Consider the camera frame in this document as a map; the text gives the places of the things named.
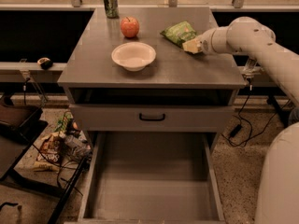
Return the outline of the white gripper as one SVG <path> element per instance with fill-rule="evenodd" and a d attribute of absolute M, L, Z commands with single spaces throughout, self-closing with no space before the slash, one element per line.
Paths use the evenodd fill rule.
<path fill-rule="evenodd" d="M 200 35 L 200 39 L 194 38 L 184 42 L 182 44 L 183 49 L 192 54 L 196 54 L 201 51 L 203 51 L 206 55 L 216 54 L 216 50 L 213 48 L 213 35 L 215 32 L 215 28 L 209 29 Z"/>

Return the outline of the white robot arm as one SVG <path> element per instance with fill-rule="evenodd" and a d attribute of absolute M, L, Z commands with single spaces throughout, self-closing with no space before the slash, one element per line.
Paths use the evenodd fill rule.
<path fill-rule="evenodd" d="M 183 43 L 205 54 L 246 54 L 256 61 L 295 105 L 299 105 L 299 56 L 276 42 L 274 32 L 250 17 L 209 29 Z M 299 123 L 284 129 L 266 153 L 255 224 L 299 224 Z"/>

